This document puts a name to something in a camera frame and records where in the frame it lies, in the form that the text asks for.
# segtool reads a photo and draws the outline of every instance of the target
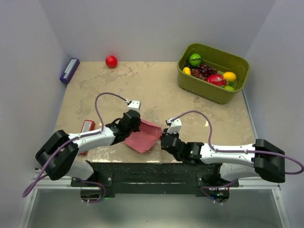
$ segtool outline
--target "black mounting plate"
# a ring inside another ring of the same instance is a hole
[[[212,185],[205,182],[203,176],[214,175],[217,172],[217,166],[214,164],[196,166],[183,163],[93,162],[90,164],[100,173],[100,180],[106,187],[107,197],[115,197],[115,194],[191,194],[202,197],[204,195],[200,187]],[[71,186],[95,187],[77,180],[72,180]],[[206,190],[206,192],[211,194],[216,191]]]

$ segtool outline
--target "metal frame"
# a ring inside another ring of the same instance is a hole
[[[251,129],[253,132],[253,136],[256,139],[257,138],[257,131],[255,128],[255,125],[253,123],[252,115],[250,112],[250,108],[247,105],[247,99],[246,96],[243,93],[244,102],[247,108],[247,114],[249,116]],[[38,175],[38,171],[35,171],[33,179]],[[26,203],[24,206],[24,210],[19,222],[18,228],[27,228],[29,224],[30,215],[33,210],[33,206],[35,203],[35,199],[37,196],[37,191],[39,189],[71,189],[71,177],[63,177],[59,180],[52,181],[50,178],[45,178],[37,183],[34,190],[32,191],[31,195],[27,197]],[[73,187],[73,189],[91,189],[91,190],[97,190],[98,187]],[[265,181],[261,178],[245,178],[239,180],[239,187],[232,188],[234,190],[272,190],[272,194],[275,200],[275,205],[282,223],[283,228],[291,228],[291,224],[287,215],[287,211],[284,205],[284,202],[282,200],[281,191],[280,191],[280,185],[277,183],[271,183],[268,181]]]

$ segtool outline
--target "pink cloth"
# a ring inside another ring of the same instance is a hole
[[[144,153],[153,147],[156,140],[162,135],[160,126],[149,121],[141,119],[142,123],[139,126],[139,132],[133,132],[125,139],[124,143],[135,149],[139,153]]]

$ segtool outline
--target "grapes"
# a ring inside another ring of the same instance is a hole
[[[215,75],[218,73],[216,69],[213,69],[212,66],[201,63],[198,67],[193,67],[191,64],[186,64],[184,67],[189,67],[191,75],[206,81],[210,75]]]

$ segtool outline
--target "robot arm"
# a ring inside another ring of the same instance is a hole
[[[188,142],[179,139],[181,129],[180,119],[167,120],[168,129],[164,129],[161,138],[161,148],[172,154],[177,161],[189,165],[216,164],[219,166],[217,173],[205,176],[208,182],[222,184],[235,179],[245,177],[261,177],[270,182],[285,182],[284,158],[246,153],[246,151],[259,150],[285,154],[282,150],[270,144],[266,140],[257,139],[255,144],[240,146],[213,146],[215,149],[233,151],[217,152],[207,143]]]
[[[57,148],[67,141],[77,138],[62,149],[46,168],[51,180],[58,180],[63,176],[71,176],[83,180],[94,180],[94,170],[86,161],[77,159],[76,155],[83,151],[99,146],[109,146],[120,143],[132,132],[139,131],[141,124],[139,109],[140,101],[128,102],[128,111],[122,118],[106,124],[104,128],[85,133],[66,134],[63,130],[56,131],[36,154],[36,160],[41,166],[49,160]]]

